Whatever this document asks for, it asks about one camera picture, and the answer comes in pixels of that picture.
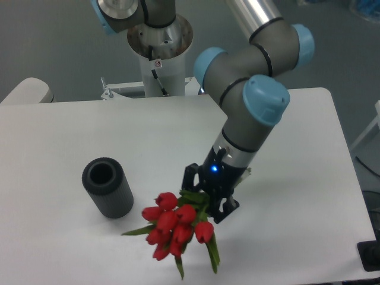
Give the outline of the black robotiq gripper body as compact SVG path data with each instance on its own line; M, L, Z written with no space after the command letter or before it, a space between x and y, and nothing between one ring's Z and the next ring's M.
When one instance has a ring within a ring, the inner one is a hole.
M239 178L248 167L231 166L223 161L225 156L225 148L218 152L211 148L200 167L201 189L210 196L211 205L219 204L223 198L230 200L231 204L238 205L236 200L232 202L232 195Z

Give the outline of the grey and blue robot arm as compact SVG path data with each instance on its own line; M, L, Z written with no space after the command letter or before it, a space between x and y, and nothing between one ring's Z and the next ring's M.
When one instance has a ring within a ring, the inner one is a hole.
M315 42L301 24L285 22L272 1L229 1L248 39L248 47L230 55L211 47L195 60L194 77L227 115L202 165L185 169L182 188L210 197L208 214L221 222L238 208L233 193L239 179L277 125L290 94L275 77L311 61ZM92 1L108 34L127 31L140 60L146 97L185 93L184 55L193 31L176 12L175 1Z

